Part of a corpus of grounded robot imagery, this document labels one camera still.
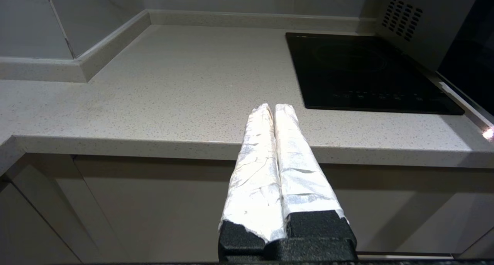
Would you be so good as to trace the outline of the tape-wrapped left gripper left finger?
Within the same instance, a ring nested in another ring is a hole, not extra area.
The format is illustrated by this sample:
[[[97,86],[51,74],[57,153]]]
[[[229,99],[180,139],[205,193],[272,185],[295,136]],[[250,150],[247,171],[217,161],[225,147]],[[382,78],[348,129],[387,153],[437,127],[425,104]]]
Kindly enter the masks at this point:
[[[249,114],[218,227],[219,258],[262,258],[286,238],[274,119],[267,103]]]

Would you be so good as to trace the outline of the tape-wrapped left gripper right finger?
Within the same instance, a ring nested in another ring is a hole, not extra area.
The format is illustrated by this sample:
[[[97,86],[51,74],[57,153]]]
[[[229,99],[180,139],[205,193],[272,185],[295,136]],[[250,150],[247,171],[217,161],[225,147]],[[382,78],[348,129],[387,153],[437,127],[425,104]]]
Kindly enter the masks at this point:
[[[273,257],[356,258],[356,237],[293,106],[276,105],[275,136],[286,238],[273,243]]]

